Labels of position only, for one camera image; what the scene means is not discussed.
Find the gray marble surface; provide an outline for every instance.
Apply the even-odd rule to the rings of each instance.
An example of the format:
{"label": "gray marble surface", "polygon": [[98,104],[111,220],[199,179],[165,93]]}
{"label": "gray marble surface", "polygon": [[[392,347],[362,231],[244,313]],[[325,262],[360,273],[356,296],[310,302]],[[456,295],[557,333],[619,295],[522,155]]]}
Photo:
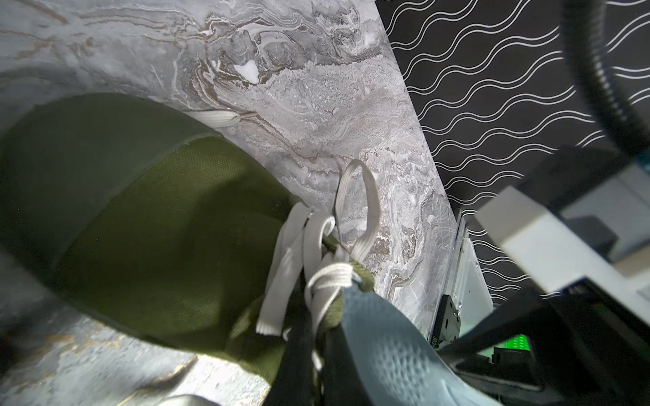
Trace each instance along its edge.
{"label": "gray marble surface", "polygon": [[[366,260],[377,293],[423,333],[430,327],[455,221],[373,1],[5,0],[2,11],[0,130],[35,104],[87,92],[256,111],[224,136],[326,210],[342,169],[359,158],[382,204]],[[365,213],[359,180],[339,225],[344,241],[361,235]],[[224,405],[263,399],[260,378],[122,336],[0,255],[10,281],[1,327],[32,354],[3,377],[0,403],[145,404],[189,392]]]}

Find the wavy white lines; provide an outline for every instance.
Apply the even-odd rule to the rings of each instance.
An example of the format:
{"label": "wavy white lines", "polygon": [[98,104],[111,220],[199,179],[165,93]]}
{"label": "wavy white lines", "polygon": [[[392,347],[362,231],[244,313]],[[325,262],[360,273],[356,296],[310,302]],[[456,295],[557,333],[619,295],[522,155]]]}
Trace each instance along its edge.
{"label": "wavy white lines", "polygon": [[641,69],[628,69],[628,68],[624,68],[622,66],[614,66],[612,69],[613,70],[618,70],[618,71],[623,71],[623,72],[631,72],[631,73],[650,71],[650,67],[641,68]]}
{"label": "wavy white lines", "polygon": [[[643,73],[643,72],[650,71],[650,66],[648,68],[642,68],[642,69],[628,69],[628,68],[623,68],[621,66],[614,66],[612,70],[622,71],[625,73]],[[626,75],[625,73],[615,73],[614,75],[618,77],[623,77],[625,79],[645,79],[650,77],[650,73],[643,76]]]}
{"label": "wavy white lines", "polygon": [[493,245],[490,244],[489,242],[487,242],[487,241],[483,241],[483,240],[472,240],[472,245],[473,245],[474,247],[476,247],[476,246],[484,246],[484,247],[491,248],[491,249],[493,249],[493,250],[496,251],[496,252],[499,252],[499,253],[502,253],[502,254],[505,253],[501,248],[499,248],[499,247],[497,247],[497,246],[493,246]]}
{"label": "wavy white lines", "polygon": [[632,34],[634,31],[638,30],[639,28],[650,24],[650,19],[648,21],[644,21],[643,23],[634,26],[634,28],[631,28],[628,30],[628,28],[632,27],[637,21],[646,18],[647,16],[650,16],[650,12],[647,12],[645,14],[642,14],[635,18],[634,20],[630,21],[626,26],[624,26],[606,45],[607,47],[607,53],[612,52],[613,50],[618,47],[621,42],[624,41],[630,34]]}
{"label": "wavy white lines", "polygon": [[[467,25],[467,26],[463,27],[463,29],[461,29],[460,32],[459,32],[459,33],[456,35],[456,37],[454,38],[454,40],[452,41],[451,45],[449,45],[449,48],[448,48],[445,52],[441,53],[440,55],[436,55],[435,57],[436,57],[436,58],[439,58],[439,57],[443,57],[443,56],[446,55],[447,57],[446,57],[445,59],[450,58],[450,57],[454,54],[454,52],[456,51],[456,48],[458,48],[458,44],[460,44],[460,42],[461,42],[461,41],[462,41],[466,36],[468,36],[468,35],[470,35],[470,34],[473,34],[473,33],[475,33],[475,32],[481,32],[481,33],[484,33],[484,34],[498,34],[498,33],[502,32],[502,31],[505,31],[506,29],[508,29],[508,28],[509,28],[509,27],[510,27],[510,26],[511,26],[511,25],[512,25],[516,20],[517,20],[517,18],[519,17],[519,15],[520,15],[521,12],[523,11],[523,9],[524,9],[524,8],[525,8],[525,7],[526,7],[526,6],[527,6],[527,5],[528,5],[532,0],[526,0],[525,3],[523,3],[523,1],[524,1],[524,0],[519,0],[519,2],[517,3],[517,6],[515,7],[515,9],[512,10],[512,13],[510,13],[510,15],[509,15],[508,17],[506,17],[506,19],[504,19],[504,20],[501,21],[500,23],[497,23],[497,24],[494,24],[494,25],[470,24],[470,25]],[[509,22],[505,27],[501,27],[500,29],[498,29],[498,30],[496,30],[496,31],[485,31],[485,30],[482,30],[482,29],[476,29],[476,30],[471,30],[471,31],[467,31],[467,32],[463,33],[465,30],[470,29],[470,28],[473,28],[473,27],[480,27],[480,28],[483,28],[483,29],[486,29],[486,30],[488,30],[488,29],[498,28],[498,27],[500,27],[501,25],[503,25],[504,23],[508,22],[508,20],[510,20],[510,19],[512,19],[512,20],[511,20],[511,21],[510,21],[510,22]],[[413,45],[413,46],[411,46],[411,47],[408,47],[408,46],[409,46],[410,44],[412,44],[415,40],[411,41],[411,42],[408,43],[408,44],[402,44],[402,43],[399,43],[399,42],[395,42],[395,43],[391,43],[391,46],[392,46],[393,44],[396,44],[397,46],[394,46],[393,49],[403,49],[403,50],[405,50],[405,51],[410,51],[411,49],[417,47],[417,46],[422,42],[422,39],[423,39],[423,38],[424,38],[424,33],[422,33],[422,36],[419,38],[417,44],[415,44],[415,45]]]}
{"label": "wavy white lines", "polygon": [[599,135],[599,136],[597,136],[597,137],[595,137],[595,138],[592,138],[592,139],[589,140],[588,142],[585,142],[582,146],[583,146],[583,147],[586,147],[586,146],[588,146],[589,144],[591,144],[592,142],[594,142],[594,141],[596,141],[596,140],[600,140],[601,138],[605,138],[605,136],[604,136],[604,135]]}
{"label": "wavy white lines", "polygon": [[505,292],[506,290],[521,290],[521,286],[517,285],[503,285],[503,286],[491,286],[487,285],[487,288],[493,292]]}
{"label": "wavy white lines", "polygon": [[508,100],[506,100],[506,102],[503,103],[503,105],[496,112],[492,114],[488,114],[487,116],[480,116],[472,112],[462,112],[460,114],[457,114],[454,118],[452,118],[451,122],[445,128],[434,129],[427,125],[423,125],[422,131],[427,133],[432,133],[433,135],[445,135],[451,132],[451,130],[453,130],[456,124],[458,124],[463,120],[474,120],[480,123],[491,123],[501,118],[501,116],[503,116],[510,107],[513,107],[514,105],[522,103],[524,101],[531,101],[535,104],[544,105],[544,106],[556,105],[562,103],[563,101],[568,100],[571,96],[575,94],[575,92],[576,91],[573,89],[573,86],[571,86],[564,92],[550,97],[543,97],[543,96],[530,94],[530,93],[517,94],[512,96]]}
{"label": "wavy white lines", "polygon": [[500,273],[497,270],[489,269],[489,268],[483,269],[481,272],[483,274],[491,273],[491,274],[496,275],[496,276],[500,277],[501,279],[504,279],[504,280],[506,280],[508,282],[521,282],[521,281],[525,281],[526,279],[530,279],[530,276],[525,274],[525,273],[523,275],[520,275],[520,276],[517,276],[517,277],[511,277],[511,276],[504,275],[503,273]]}
{"label": "wavy white lines", "polygon": [[650,97],[650,94],[647,94],[647,95],[645,95],[643,97],[639,97],[638,99],[636,98],[636,96],[642,95],[642,94],[648,92],[649,90],[650,90],[650,88],[645,88],[645,89],[639,90],[635,94],[631,95],[630,98],[629,98],[629,100],[632,101],[631,104],[635,105],[638,102],[640,102],[641,100],[644,100],[644,99],[647,99],[648,97]]}
{"label": "wavy white lines", "polygon": [[455,201],[455,202],[457,202],[457,203],[459,203],[461,205],[473,205],[474,203],[476,203],[477,201],[483,199],[484,197],[493,198],[493,197],[496,197],[496,196],[497,196],[497,194],[494,193],[494,192],[481,192],[481,193],[477,194],[476,196],[474,196],[471,199],[463,200],[463,199],[458,199],[457,197],[454,197],[454,196],[450,195],[449,193],[447,194],[447,198],[449,200],[453,200],[453,201]]}
{"label": "wavy white lines", "polygon": [[[496,45],[494,45],[494,47],[487,54],[486,58],[481,63],[479,63],[478,65],[475,65],[475,66],[460,66],[460,65],[445,66],[445,68],[442,69],[438,73],[438,76],[435,78],[434,82],[429,87],[427,87],[427,88],[418,88],[416,86],[407,86],[406,89],[407,90],[411,90],[411,89],[419,90],[419,91],[422,91],[422,92],[427,92],[425,94],[431,94],[431,93],[435,92],[436,89],[438,89],[438,86],[440,85],[440,82],[447,75],[450,75],[452,73],[462,73],[463,75],[478,75],[479,73],[486,70],[489,67],[489,65],[492,63],[494,58],[501,51],[503,51],[504,49],[507,49],[508,47],[511,47],[513,45],[522,45],[522,46],[528,47],[528,48],[537,48],[537,47],[544,46],[544,45],[549,44],[552,41],[556,40],[560,36],[559,34],[556,34],[556,32],[559,29],[560,29],[559,27],[555,27],[551,32],[548,32],[547,34],[544,34],[544,35],[536,37],[536,38],[528,38],[528,37],[525,37],[525,36],[509,36],[509,37],[499,41]],[[553,34],[555,34],[555,35],[553,37],[551,37],[551,39],[549,39],[549,40],[545,40],[544,42],[542,42],[540,44],[535,44],[534,43],[535,41],[538,41],[538,40],[544,40],[544,39],[552,36]],[[515,42],[508,43],[508,41],[510,41],[510,40],[522,40],[522,41],[526,41],[526,42],[517,42],[517,41],[515,41]],[[411,75],[411,72],[413,71],[413,68],[415,67],[415,65],[417,65],[420,62],[425,62],[425,61],[438,63],[438,62],[441,62],[442,60],[436,60],[435,55],[430,55],[428,53],[418,54],[416,57],[413,57],[409,61],[409,65],[408,65],[408,67],[406,69],[406,72],[403,75],[404,80],[405,81],[408,80],[408,78]]]}
{"label": "wavy white lines", "polygon": [[[413,49],[413,48],[417,47],[418,45],[420,45],[420,43],[422,42],[422,39],[424,38],[424,34],[426,33],[426,30],[428,30],[429,27],[431,27],[431,25],[433,23],[435,23],[437,21],[451,21],[451,22],[460,21],[463,18],[467,17],[474,10],[474,7],[476,7],[477,4],[478,4],[478,0],[469,0],[468,4],[465,7],[463,7],[461,10],[457,11],[457,12],[449,13],[449,12],[439,11],[439,12],[435,12],[435,13],[431,14],[430,16],[428,16],[426,18],[424,23],[422,23],[422,26],[420,27],[420,32],[417,33],[417,36],[415,37],[415,39],[413,41],[408,42],[408,43],[391,42],[391,47],[393,49],[403,49],[405,51],[410,51],[411,49]],[[461,14],[461,16],[456,18],[456,19],[448,18],[448,17],[456,17],[459,14]],[[430,19],[432,19],[434,17],[437,17],[437,16],[446,16],[446,17],[435,18],[435,19],[433,19],[433,21],[430,21]],[[417,41],[417,44],[415,44],[411,48],[407,48],[409,45],[411,45],[413,42],[416,42],[416,41]]]}
{"label": "wavy white lines", "polygon": [[599,134],[599,133],[601,133],[602,131],[603,131],[603,130],[597,130],[597,131],[594,131],[593,133],[589,134],[588,136],[586,136],[586,137],[584,137],[582,140],[580,140],[580,142],[577,143],[577,144],[575,144],[575,146],[579,147],[583,142],[585,142],[586,140],[589,140],[592,136],[594,136],[594,135],[596,135],[596,134]]}
{"label": "wavy white lines", "polygon": [[542,299],[551,299],[551,298],[557,298],[558,296],[561,296],[562,294],[559,292],[551,292],[551,293],[546,293],[543,295],[540,295]]}
{"label": "wavy white lines", "polygon": [[548,125],[558,120],[572,119],[572,120],[582,121],[584,123],[595,123],[594,120],[589,120],[588,119],[589,117],[591,117],[589,114],[577,112],[574,110],[561,110],[544,117],[539,122],[539,124],[537,124],[535,127],[527,131],[512,131],[507,128],[497,127],[497,128],[491,128],[487,130],[481,135],[481,137],[478,138],[478,140],[471,142],[470,144],[463,144],[456,140],[444,140],[435,147],[432,155],[435,157],[436,155],[438,155],[438,153],[440,153],[440,151],[444,147],[448,147],[448,146],[454,146],[460,149],[464,149],[466,151],[476,149],[481,145],[483,145],[483,143],[487,141],[490,137],[495,135],[506,135],[509,136],[510,138],[516,138],[520,140],[523,140],[525,138],[531,138],[539,134]]}
{"label": "wavy white lines", "polygon": [[424,0],[424,1],[421,1],[420,3],[414,3],[412,1],[405,1],[404,3],[398,5],[397,8],[395,9],[395,11],[393,11],[393,15],[391,16],[391,22],[388,23],[388,28],[386,28],[386,35],[390,36],[393,33],[393,29],[395,28],[395,23],[397,22],[397,19],[399,18],[399,16],[403,12],[408,11],[408,10],[425,11],[427,8],[434,5],[436,0],[431,1],[431,4],[429,4],[428,6],[426,6],[424,8],[406,7],[406,8],[403,8],[401,10],[400,8],[402,6],[421,6],[421,5],[425,4],[425,3],[427,3],[428,1],[431,1],[431,0]]}
{"label": "wavy white lines", "polygon": [[457,101],[446,101],[442,99],[433,99],[429,100],[424,107],[422,108],[422,111],[420,111],[420,114],[417,115],[417,118],[419,120],[422,119],[426,115],[426,113],[431,109],[434,108],[435,106],[444,106],[447,108],[461,108],[465,106],[466,104],[469,103],[470,99],[476,92],[478,92],[481,89],[484,88],[497,88],[501,90],[512,90],[516,89],[520,86],[523,86],[530,80],[530,78],[537,72],[539,69],[541,69],[542,66],[546,64],[550,64],[551,62],[554,62],[556,60],[563,60],[564,57],[559,57],[559,54],[561,54],[561,51],[553,51],[550,53],[547,53],[546,55],[542,55],[539,57],[533,64],[529,67],[529,69],[520,77],[516,78],[513,81],[510,82],[502,82],[498,81],[496,79],[483,79],[481,81],[478,81],[472,85],[472,87],[469,88],[467,93]]}
{"label": "wavy white lines", "polygon": [[443,168],[449,172],[458,172],[458,171],[462,171],[468,164],[476,160],[482,160],[492,165],[507,165],[513,162],[515,159],[517,159],[520,155],[525,154],[526,152],[540,151],[540,152],[547,153],[549,155],[553,155],[553,153],[557,150],[558,150],[557,148],[552,148],[549,146],[545,146],[543,144],[526,144],[524,146],[517,148],[513,153],[511,153],[505,158],[491,158],[483,154],[473,154],[463,159],[463,162],[455,166],[449,166],[441,162],[436,162],[435,165],[438,168]]}
{"label": "wavy white lines", "polygon": [[482,237],[488,233],[485,230],[481,230],[481,231],[467,230],[467,232],[469,233],[469,235],[474,237]]}
{"label": "wavy white lines", "polygon": [[494,176],[492,176],[490,179],[488,179],[487,181],[484,181],[484,182],[474,181],[473,179],[470,179],[470,178],[464,177],[464,176],[454,176],[453,178],[449,179],[449,182],[445,183],[443,185],[443,187],[445,189],[448,189],[454,183],[465,182],[465,183],[469,183],[472,186],[475,186],[477,188],[487,188],[487,187],[492,186],[493,184],[495,184],[499,179],[503,179],[505,177],[514,177],[514,178],[517,178],[517,179],[522,179],[524,177],[524,175],[522,175],[521,173],[519,173],[517,171],[500,171],[500,172],[495,173]]}
{"label": "wavy white lines", "polygon": [[636,1],[608,1],[608,6],[636,6],[643,3],[645,0],[636,0]]}
{"label": "wavy white lines", "polygon": [[509,257],[496,257],[496,258],[492,258],[491,260],[479,259],[478,261],[483,265],[494,265],[494,264],[498,264],[499,262],[511,262],[511,263],[513,263],[515,265],[517,264],[515,261],[513,261]]}
{"label": "wavy white lines", "polygon": [[501,295],[497,295],[497,294],[491,294],[490,298],[491,299],[499,299],[499,300],[503,300],[503,301],[508,301],[508,298],[506,298],[504,296],[501,296]]}

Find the black wavy pattern wallpaper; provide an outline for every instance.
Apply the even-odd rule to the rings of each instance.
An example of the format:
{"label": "black wavy pattern wallpaper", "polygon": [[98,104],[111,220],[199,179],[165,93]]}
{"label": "black wavy pattern wallpaper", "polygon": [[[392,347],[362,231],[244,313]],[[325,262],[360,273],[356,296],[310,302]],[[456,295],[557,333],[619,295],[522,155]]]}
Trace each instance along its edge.
{"label": "black wavy pattern wallpaper", "polygon": [[[462,208],[495,303],[530,278],[476,210],[560,146],[611,149],[573,86],[561,0],[378,0],[452,208]],[[650,0],[609,1],[608,63],[650,118]]]}

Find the marble wall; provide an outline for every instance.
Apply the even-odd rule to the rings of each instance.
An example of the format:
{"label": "marble wall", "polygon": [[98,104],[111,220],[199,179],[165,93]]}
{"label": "marble wall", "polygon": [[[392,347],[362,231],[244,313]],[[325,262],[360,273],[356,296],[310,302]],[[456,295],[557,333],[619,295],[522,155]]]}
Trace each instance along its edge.
{"label": "marble wall", "polygon": [[[255,111],[224,136],[326,210],[360,158],[382,204],[366,260],[377,292],[430,328],[455,221],[373,1],[5,0],[2,11],[0,129],[87,92]],[[344,241],[365,213],[359,180]]]}

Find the shoelace loop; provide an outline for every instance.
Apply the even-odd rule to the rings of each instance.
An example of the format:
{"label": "shoelace loop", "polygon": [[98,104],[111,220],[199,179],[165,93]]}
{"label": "shoelace loop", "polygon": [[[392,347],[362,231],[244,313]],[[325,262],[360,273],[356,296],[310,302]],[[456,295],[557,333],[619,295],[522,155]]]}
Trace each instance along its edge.
{"label": "shoelace loop", "polygon": [[289,297],[301,270],[305,272],[307,281],[305,304],[311,312],[314,334],[341,289],[352,286],[354,271],[349,263],[350,257],[361,263],[368,255],[379,231],[381,212],[379,192],[372,172],[362,161],[354,159],[341,175],[335,202],[337,217],[341,218],[352,174],[358,167],[361,167],[368,203],[366,231],[356,240],[351,253],[348,254],[339,245],[334,254],[328,252],[324,256],[322,239],[334,230],[334,217],[297,203],[278,233],[266,280],[266,297],[255,327],[258,333],[275,336],[282,334]]}

